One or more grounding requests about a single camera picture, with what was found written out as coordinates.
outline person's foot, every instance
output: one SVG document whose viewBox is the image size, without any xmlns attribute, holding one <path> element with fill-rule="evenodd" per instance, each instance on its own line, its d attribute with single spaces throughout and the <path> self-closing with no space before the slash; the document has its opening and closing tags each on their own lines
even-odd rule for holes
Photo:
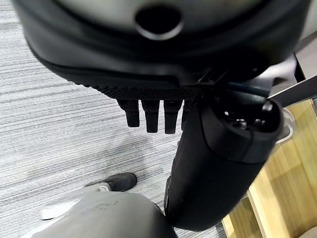
<svg viewBox="0 0 317 238">
<path fill-rule="evenodd" d="M 125 192 L 131 188 L 133 188 L 137 184 L 137 177 L 134 173 L 121 173 L 109 176 L 103 180 L 91 182 L 85 187 L 101 183 L 101 182 L 107 182 L 111 188 L 111 191 L 114 192 Z"/>
</svg>

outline gray carpet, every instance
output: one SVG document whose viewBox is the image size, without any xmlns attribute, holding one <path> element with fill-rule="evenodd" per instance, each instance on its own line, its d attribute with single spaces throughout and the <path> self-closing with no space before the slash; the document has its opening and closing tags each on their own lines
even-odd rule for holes
<svg viewBox="0 0 317 238">
<path fill-rule="evenodd" d="M 128 128 L 116 101 L 44 68 L 30 53 L 8 0 L 0 0 L 0 238 L 18 238 L 39 209 L 67 191 L 117 172 L 135 172 L 134 192 L 162 207 L 180 138 Z M 225 237 L 219 224 L 179 237 Z"/>
</svg>

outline wooden desk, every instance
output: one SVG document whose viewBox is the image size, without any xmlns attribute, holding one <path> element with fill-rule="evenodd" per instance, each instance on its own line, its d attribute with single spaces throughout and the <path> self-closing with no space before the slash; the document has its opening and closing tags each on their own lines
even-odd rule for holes
<svg viewBox="0 0 317 238">
<path fill-rule="evenodd" d="M 223 219 L 229 238 L 298 238 L 317 226 L 317 118 L 311 100 L 288 109 L 293 137 L 275 148 L 248 198 Z"/>
</svg>

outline circular hole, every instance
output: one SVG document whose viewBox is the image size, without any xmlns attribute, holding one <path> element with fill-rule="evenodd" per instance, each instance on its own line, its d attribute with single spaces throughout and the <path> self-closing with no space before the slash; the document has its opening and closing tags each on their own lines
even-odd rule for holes
<svg viewBox="0 0 317 238">
<path fill-rule="evenodd" d="M 156 5 L 140 10 L 136 17 L 136 29 L 151 40 L 167 40 L 182 30 L 180 12 L 170 6 Z"/>
</svg>

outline black sneaker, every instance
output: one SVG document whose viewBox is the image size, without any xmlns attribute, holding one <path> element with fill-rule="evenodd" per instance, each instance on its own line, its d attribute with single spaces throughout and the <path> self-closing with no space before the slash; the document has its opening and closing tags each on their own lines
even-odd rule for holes
<svg viewBox="0 0 317 238">
<path fill-rule="evenodd" d="M 121 173 L 112 175 L 107 177 L 106 179 L 90 182 L 85 185 L 85 187 L 101 183 L 107 182 L 113 192 L 125 192 L 131 188 L 133 188 L 137 184 L 137 177 L 134 173 Z"/>
</svg>

